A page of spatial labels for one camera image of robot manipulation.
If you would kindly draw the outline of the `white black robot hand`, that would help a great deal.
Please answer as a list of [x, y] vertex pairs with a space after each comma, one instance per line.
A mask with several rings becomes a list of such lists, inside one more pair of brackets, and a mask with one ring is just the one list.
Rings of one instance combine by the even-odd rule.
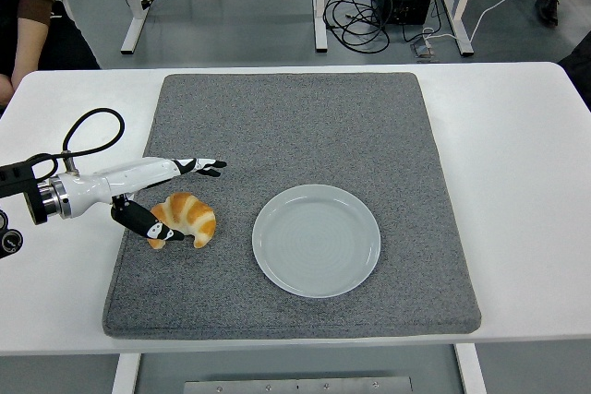
[[86, 175], [60, 173], [39, 190], [44, 209], [63, 219], [76, 218], [96, 203], [111, 204], [111, 216], [119, 224], [149, 240], [182, 240], [185, 235], [158, 220], [129, 199], [139, 190], [163, 184], [185, 173], [218, 177], [225, 161], [215, 159], [142, 158], [110, 170]]

